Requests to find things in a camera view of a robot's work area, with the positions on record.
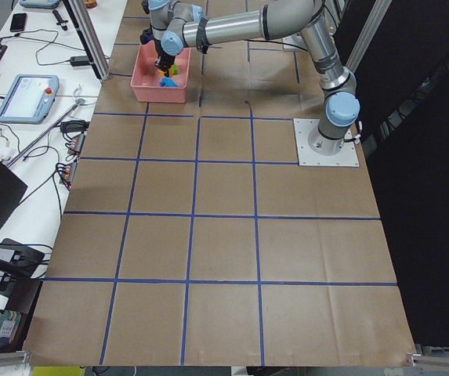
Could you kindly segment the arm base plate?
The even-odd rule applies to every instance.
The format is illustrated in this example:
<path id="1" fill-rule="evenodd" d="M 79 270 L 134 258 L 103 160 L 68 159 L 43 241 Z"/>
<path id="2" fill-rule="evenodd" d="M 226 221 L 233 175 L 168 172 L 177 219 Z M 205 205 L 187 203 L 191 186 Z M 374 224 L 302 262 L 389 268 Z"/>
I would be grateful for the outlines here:
<path id="1" fill-rule="evenodd" d="M 294 118 L 295 145 L 301 167 L 359 168 L 357 148 L 351 131 L 339 140 L 319 133 L 319 119 Z"/>

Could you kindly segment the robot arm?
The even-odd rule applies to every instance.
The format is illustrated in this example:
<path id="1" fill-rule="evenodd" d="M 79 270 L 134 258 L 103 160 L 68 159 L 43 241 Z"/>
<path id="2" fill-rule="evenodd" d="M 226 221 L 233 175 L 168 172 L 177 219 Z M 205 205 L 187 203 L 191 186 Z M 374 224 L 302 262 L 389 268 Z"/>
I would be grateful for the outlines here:
<path id="1" fill-rule="evenodd" d="M 324 93 L 324 113 L 308 136 L 309 145 L 325 156 L 342 149 L 347 131 L 357 121 L 360 103 L 356 78 L 342 64 L 326 25 L 324 2 L 275 1 L 259 10 L 213 18 L 201 7 L 181 1 L 148 0 L 141 6 L 150 17 L 150 37 L 158 54 L 156 66 L 164 73 L 186 48 L 205 54 L 211 45 L 257 38 L 275 42 L 300 34 Z"/>

